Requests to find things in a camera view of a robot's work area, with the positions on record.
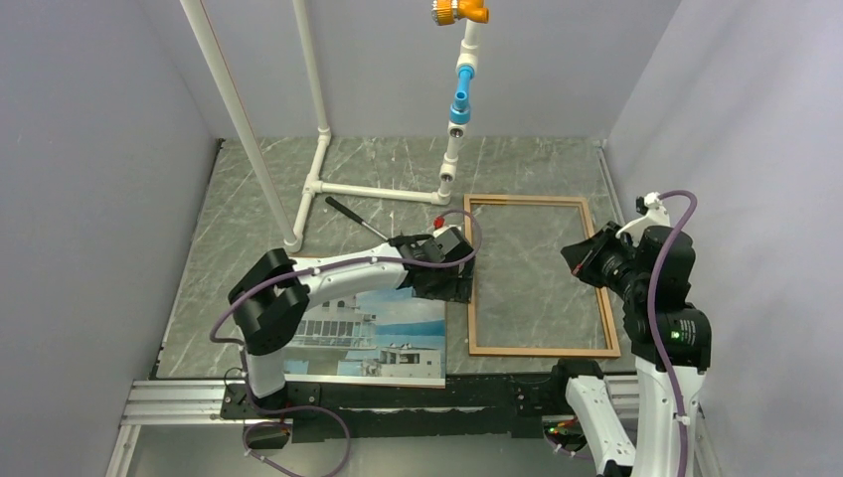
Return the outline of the building photo print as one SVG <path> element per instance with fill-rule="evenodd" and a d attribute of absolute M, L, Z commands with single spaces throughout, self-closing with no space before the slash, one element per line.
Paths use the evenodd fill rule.
<path fill-rule="evenodd" d="M 292 381 L 364 386 L 445 386 L 446 305 L 409 289 L 380 290 L 308 310 L 283 349 Z"/>

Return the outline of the brown wooden picture frame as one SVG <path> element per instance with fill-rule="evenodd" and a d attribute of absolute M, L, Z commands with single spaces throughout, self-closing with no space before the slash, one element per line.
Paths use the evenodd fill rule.
<path fill-rule="evenodd" d="M 594 234 L 590 206 L 585 197 L 530 196 L 506 194 L 465 194 L 463 210 L 471 213 L 474 206 L 539 206 L 574 208 L 578 211 L 586 237 Z M 473 301 L 467 308 L 467 345 L 470 356 L 507 358 L 575 358 L 575 359 L 618 359 L 621 349 L 607 291 L 594 291 L 596 304 L 606 346 L 602 349 L 587 348 L 537 348 L 537 347 L 491 347 L 479 344 L 479 275 L 472 282 Z"/>

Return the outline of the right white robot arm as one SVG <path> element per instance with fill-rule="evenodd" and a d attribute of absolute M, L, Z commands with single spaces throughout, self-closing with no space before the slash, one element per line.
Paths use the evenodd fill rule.
<path fill-rule="evenodd" d="M 550 404 L 573 413 L 596 475 L 688 475 L 712 343 L 708 317 L 687 299 L 696 260 L 692 239 L 662 225 L 647 226 L 633 239 L 609 222 L 561 254 L 575 278 L 623 302 L 638 385 L 636 438 L 629 438 L 593 360 L 557 362 L 547 388 Z"/>

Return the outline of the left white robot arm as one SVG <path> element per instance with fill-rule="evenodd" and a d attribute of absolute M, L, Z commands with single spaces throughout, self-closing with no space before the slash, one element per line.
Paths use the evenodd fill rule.
<path fill-rule="evenodd" d="M 241 336 L 247 405 L 262 417 L 286 400 L 282 351 L 310 310 L 358 293 L 409 288 L 415 297 L 467 303 L 477 251 L 456 227 L 390 238 L 372 248 L 322 258 L 265 253 L 229 291 L 226 317 Z"/>

